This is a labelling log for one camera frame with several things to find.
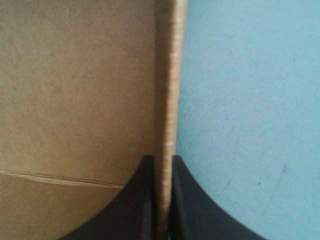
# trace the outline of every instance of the scratch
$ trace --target scratch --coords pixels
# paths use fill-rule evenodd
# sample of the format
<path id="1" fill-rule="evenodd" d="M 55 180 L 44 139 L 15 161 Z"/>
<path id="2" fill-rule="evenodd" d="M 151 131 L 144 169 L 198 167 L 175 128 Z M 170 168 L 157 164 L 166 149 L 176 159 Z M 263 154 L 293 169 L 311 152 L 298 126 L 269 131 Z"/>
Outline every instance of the scratch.
<path id="1" fill-rule="evenodd" d="M 221 194 L 223 194 L 223 192 L 227 189 L 227 187 L 229 186 L 229 184 L 232 182 L 232 179 L 234 178 L 234 175 L 236 174 L 236 171 L 233 173 L 233 175 L 231 176 L 231 178 L 229 179 L 228 183 L 225 185 L 225 187 L 222 189 L 222 191 L 219 193 L 218 198 L 221 196 Z"/>
<path id="2" fill-rule="evenodd" d="M 51 176 L 51 175 L 38 174 L 33 172 L 0 170 L 0 174 L 12 176 L 12 177 L 24 178 L 34 182 L 39 182 L 44 184 L 96 187 L 96 188 L 109 188 L 109 189 L 122 189 L 124 187 L 122 185 L 111 184 L 111 183 L 102 182 L 102 181 Z"/>
<path id="3" fill-rule="evenodd" d="M 201 122 L 199 122 L 199 124 L 195 127 L 193 133 L 191 134 L 188 142 L 190 142 L 194 135 L 196 134 L 196 132 L 201 128 L 201 126 L 203 125 L 203 123 L 209 118 L 209 116 L 218 108 L 220 107 L 226 100 L 228 100 L 228 98 L 233 94 L 234 90 L 228 95 L 226 96 L 218 105 L 216 105 L 214 108 L 212 108 L 208 113 L 207 115 L 202 119 Z"/>
<path id="4" fill-rule="evenodd" d="M 284 179 L 284 177 L 285 177 L 288 169 L 289 169 L 289 165 L 288 165 L 288 164 L 285 164 L 285 165 L 283 166 L 282 170 L 281 170 L 281 175 L 280 175 L 280 177 L 278 178 L 278 181 L 276 182 L 276 184 L 275 184 L 275 186 L 274 186 L 274 188 L 273 188 L 273 190 L 272 190 L 272 193 L 271 193 L 271 195 L 270 195 L 270 197 L 269 197 L 269 200 L 268 200 L 268 202 L 266 203 L 266 205 L 265 205 L 265 207 L 264 207 L 264 211 L 266 211 L 266 210 L 269 208 L 269 205 L 270 205 L 270 203 L 272 202 L 272 200 L 274 199 L 276 193 L 278 192 L 278 189 L 279 189 L 279 187 L 280 187 L 280 184 L 282 183 L 282 181 L 283 181 L 283 179 Z"/>

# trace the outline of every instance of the black object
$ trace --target black object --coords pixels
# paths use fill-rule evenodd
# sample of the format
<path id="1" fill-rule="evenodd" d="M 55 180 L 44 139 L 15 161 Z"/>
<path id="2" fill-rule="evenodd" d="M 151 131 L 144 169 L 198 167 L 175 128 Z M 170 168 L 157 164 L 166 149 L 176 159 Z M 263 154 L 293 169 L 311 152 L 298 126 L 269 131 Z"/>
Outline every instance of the black object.
<path id="1" fill-rule="evenodd" d="M 60 240 L 152 240 L 154 157 L 144 156 L 119 195 Z M 181 156 L 172 159 L 171 240 L 263 240 L 222 210 L 200 187 Z"/>
<path id="2" fill-rule="evenodd" d="M 172 159 L 171 240 L 263 240 L 222 210 L 200 187 L 181 156 Z"/>
<path id="3" fill-rule="evenodd" d="M 144 156 L 128 184 L 100 213 L 61 240 L 153 239 L 154 158 Z"/>

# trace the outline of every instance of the light blue surface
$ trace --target light blue surface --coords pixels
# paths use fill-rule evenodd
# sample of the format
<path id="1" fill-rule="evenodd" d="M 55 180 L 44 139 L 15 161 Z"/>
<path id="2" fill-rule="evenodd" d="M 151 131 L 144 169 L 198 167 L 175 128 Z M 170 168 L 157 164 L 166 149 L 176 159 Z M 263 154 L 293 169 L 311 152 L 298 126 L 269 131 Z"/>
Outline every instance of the light blue surface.
<path id="1" fill-rule="evenodd" d="M 177 153 L 272 240 L 320 239 L 320 1 L 189 0 Z"/>

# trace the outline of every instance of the brown cardboard surface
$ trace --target brown cardboard surface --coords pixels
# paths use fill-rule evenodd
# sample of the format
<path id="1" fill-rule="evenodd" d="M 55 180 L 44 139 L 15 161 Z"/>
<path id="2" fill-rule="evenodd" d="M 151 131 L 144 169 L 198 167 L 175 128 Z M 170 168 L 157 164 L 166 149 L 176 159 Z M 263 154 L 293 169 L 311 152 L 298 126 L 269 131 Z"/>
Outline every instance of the brown cardboard surface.
<path id="1" fill-rule="evenodd" d="M 155 4 L 155 187 L 156 239 L 168 239 L 172 156 L 176 131 L 186 0 L 157 0 Z"/>
<path id="2" fill-rule="evenodd" d="M 56 239 L 101 210 L 119 189 L 63 181 L 124 185 L 153 117 L 153 0 L 0 0 L 0 239 Z"/>
<path id="3" fill-rule="evenodd" d="M 6 175 L 0 175 L 0 189 L 1 240 L 55 240 L 93 217 L 120 191 Z"/>

